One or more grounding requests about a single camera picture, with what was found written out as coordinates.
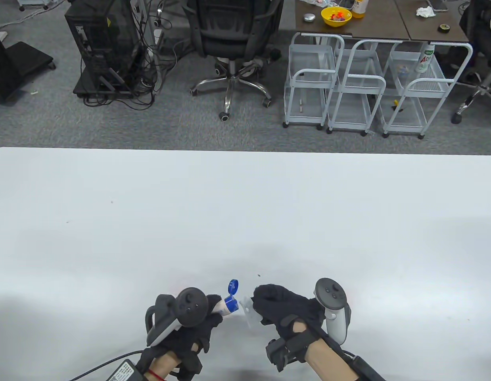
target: hand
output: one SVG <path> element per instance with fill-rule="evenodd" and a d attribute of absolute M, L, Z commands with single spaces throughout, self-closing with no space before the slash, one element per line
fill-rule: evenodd
<path fill-rule="evenodd" d="M 187 361 L 193 363 L 196 354 L 200 353 L 202 349 L 205 353 L 209 351 L 211 331 L 222 322 L 221 315 L 211 313 L 215 305 L 221 300 L 221 297 L 219 295 L 211 294 L 207 295 L 207 300 L 209 301 L 209 309 L 207 311 L 207 317 L 202 323 L 191 328 L 180 327 L 178 331 L 173 331 L 166 336 L 166 338 L 158 345 L 144 350 L 142 357 L 136 364 L 136 368 L 141 373 L 145 373 L 149 369 L 153 359 L 161 357 L 168 351 L 174 352 L 182 361 L 182 365 L 185 365 L 186 368 L 184 371 L 189 368 L 189 373 L 197 373 L 191 371 L 189 362 L 186 365 L 185 360 L 187 359 Z"/>
<path fill-rule="evenodd" d="M 258 286 L 253 308 L 263 317 L 261 323 L 276 325 L 279 336 L 286 341 L 297 334 L 293 327 L 296 321 L 320 331 L 325 319 L 325 308 L 315 298 L 307 299 L 279 285 Z"/>

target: table surface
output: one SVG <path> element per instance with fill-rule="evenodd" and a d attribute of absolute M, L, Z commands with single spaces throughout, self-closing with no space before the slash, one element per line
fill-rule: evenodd
<path fill-rule="evenodd" d="M 362 19 L 352 18 L 346 25 L 329 27 L 321 18 L 321 7 L 295 0 L 296 29 L 306 33 L 334 33 L 353 38 L 381 38 L 409 40 L 403 19 L 394 0 L 371 0 L 367 5 L 367 14 Z M 303 20 L 306 13 L 314 13 L 314 22 Z"/>
<path fill-rule="evenodd" d="M 324 276 L 353 310 L 344 348 L 386 380 L 491 381 L 491 156 L 0 148 L 0 379 L 142 349 L 161 293 L 310 297 Z M 317 379 L 278 374 L 241 314 L 198 380 Z"/>
<path fill-rule="evenodd" d="M 459 21 L 450 12 L 437 12 L 434 17 L 423 18 L 416 16 L 416 10 L 420 7 L 427 7 L 425 0 L 395 1 L 411 40 L 461 43 L 469 41 L 459 26 Z M 450 31 L 448 33 L 438 32 L 437 28 L 441 24 L 450 25 Z"/>

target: red bracelet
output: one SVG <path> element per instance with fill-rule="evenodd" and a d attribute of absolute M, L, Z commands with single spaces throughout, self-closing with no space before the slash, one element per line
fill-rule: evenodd
<path fill-rule="evenodd" d="M 157 378 L 159 381 L 166 381 L 163 377 L 155 374 L 154 372 L 152 372 L 151 370 L 148 370 L 147 372 L 149 372 L 151 375 L 153 375 L 155 378 Z"/>

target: gray carpet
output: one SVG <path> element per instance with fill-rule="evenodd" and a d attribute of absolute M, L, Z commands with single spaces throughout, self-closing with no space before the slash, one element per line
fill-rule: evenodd
<path fill-rule="evenodd" d="M 276 101 L 270 109 L 260 94 L 242 89 L 235 94 L 231 119 L 218 119 L 223 92 L 193 98 L 188 88 L 213 74 L 213 61 L 191 54 L 168 76 L 162 93 L 148 111 L 137 112 L 115 103 L 88 108 L 72 94 L 79 78 L 80 55 L 64 12 L 68 4 L 6 27 L 9 46 L 23 40 L 55 58 L 56 71 L 37 76 L 13 105 L 0 105 L 0 147 L 91 147 L 129 149 L 261 150 L 305 152 L 377 152 L 404 154 L 491 154 L 491 100 L 482 97 L 461 125 L 449 122 L 452 110 L 469 93 L 455 88 L 424 140 L 415 136 L 378 133 L 361 137 L 351 132 L 327 135 L 314 127 L 281 127 L 286 56 L 269 66 L 263 83 Z M 293 29 L 294 0 L 286 0 L 284 31 Z M 25 16 L 15 0 L 0 0 L 0 24 Z"/>

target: flip cap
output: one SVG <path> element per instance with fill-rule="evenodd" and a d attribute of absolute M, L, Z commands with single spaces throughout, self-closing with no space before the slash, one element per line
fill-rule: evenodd
<path fill-rule="evenodd" d="M 235 295 L 237 291 L 238 291 L 238 281 L 236 279 L 232 279 L 228 284 L 229 296 L 224 299 L 224 302 L 226 303 L 226 307 L 230 312 L 235 312 L 236 310 L 238 310 L 238 302 L 233 297 L 233 295 Z"/>

